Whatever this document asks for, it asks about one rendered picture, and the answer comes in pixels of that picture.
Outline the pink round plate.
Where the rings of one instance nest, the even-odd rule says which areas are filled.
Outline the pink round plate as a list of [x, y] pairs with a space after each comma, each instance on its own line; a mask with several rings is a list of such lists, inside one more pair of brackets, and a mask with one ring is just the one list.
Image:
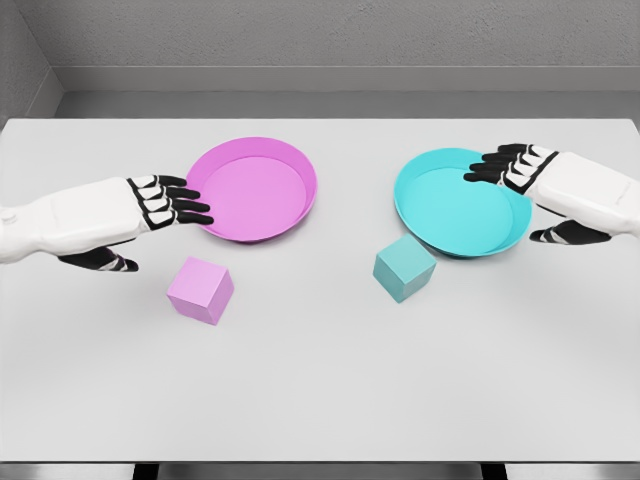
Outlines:
[[279, 236], [311, 210], [318, 191], [316, 170], [293, 145], [267, 137], [221, 143], [190, 168], [188, 187], [210, 206], [208, 233], [252, 243]]

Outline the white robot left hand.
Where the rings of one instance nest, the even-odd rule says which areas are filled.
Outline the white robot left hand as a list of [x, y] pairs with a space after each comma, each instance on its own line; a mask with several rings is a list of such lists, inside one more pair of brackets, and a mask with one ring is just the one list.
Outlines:
[[112, 250], [140, 235], [173, 225], [211, 225], [210, 206], [181, 177], [113, 177], [57, 192], [48, 252], [61, 262], [93, 271], [136, 272], [138, 264]]

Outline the pink cube block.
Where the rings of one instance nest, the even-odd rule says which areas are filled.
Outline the pink cube block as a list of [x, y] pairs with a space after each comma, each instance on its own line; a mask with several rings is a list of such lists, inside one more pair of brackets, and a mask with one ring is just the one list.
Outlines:
[[226, 267], [188, 257], [169, 285], [166, 295], [181, 315], [217, 325], [234, 290]]

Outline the cyan round plate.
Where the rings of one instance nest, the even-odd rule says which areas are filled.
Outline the cyan round plate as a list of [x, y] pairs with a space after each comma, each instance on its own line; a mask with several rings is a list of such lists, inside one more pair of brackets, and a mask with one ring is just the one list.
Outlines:
[[441, 148], [407, 162], [394, 184], [396, 211], [432, 248], [457, 257], [485, 257], [521, 241], [532, 220], [532, 201], [507, 187], [469, 182], [480, 152]]

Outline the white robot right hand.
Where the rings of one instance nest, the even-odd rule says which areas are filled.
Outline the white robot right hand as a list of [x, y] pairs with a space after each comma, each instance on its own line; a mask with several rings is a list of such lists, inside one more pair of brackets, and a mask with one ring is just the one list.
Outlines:
[[565, 220], [532, 232], [534, 242], [561, 245], [604, 243], [632, 231], [617, 203], [632, 181], [571, 152], [534, 144], [501, 145], [469, 166], [468, 182], [504, 186]]

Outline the cyan cube block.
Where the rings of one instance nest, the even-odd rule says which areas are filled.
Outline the cyan cube block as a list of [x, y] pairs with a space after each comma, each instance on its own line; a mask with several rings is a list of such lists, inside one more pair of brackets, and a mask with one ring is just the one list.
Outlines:
[[437, 261], [411, 234], [406, 234], [376, 254], [373, 276], [401, 303], [431, 279]]

